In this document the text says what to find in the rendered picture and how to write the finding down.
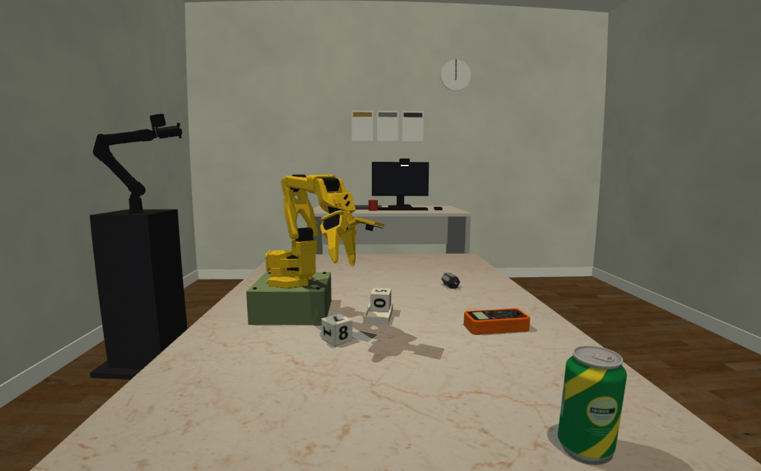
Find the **orange digital multimeter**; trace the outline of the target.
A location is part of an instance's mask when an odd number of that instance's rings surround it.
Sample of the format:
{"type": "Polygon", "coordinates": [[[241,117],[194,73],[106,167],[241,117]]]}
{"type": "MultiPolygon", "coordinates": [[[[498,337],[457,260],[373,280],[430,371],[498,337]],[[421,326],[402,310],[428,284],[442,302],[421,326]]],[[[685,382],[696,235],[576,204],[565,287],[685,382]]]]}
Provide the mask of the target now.
{"type": "Polygon", "coordinates": [[[467,311],[464,326],[475,335],[526,332],[530,317],[518,308],[467,311]]]}

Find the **green drink can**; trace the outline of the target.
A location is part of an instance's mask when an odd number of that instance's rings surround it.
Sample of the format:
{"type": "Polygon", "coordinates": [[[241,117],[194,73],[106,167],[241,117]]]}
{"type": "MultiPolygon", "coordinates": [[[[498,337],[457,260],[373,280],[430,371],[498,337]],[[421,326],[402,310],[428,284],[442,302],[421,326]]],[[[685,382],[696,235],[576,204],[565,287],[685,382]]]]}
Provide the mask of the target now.
{"type": "Polygon", "coordinates": [[[623,358],[610,349],[573,349],[565,370],[558,438],[577,458],[600,461],[613,456],[626,386],[623,358]]]}

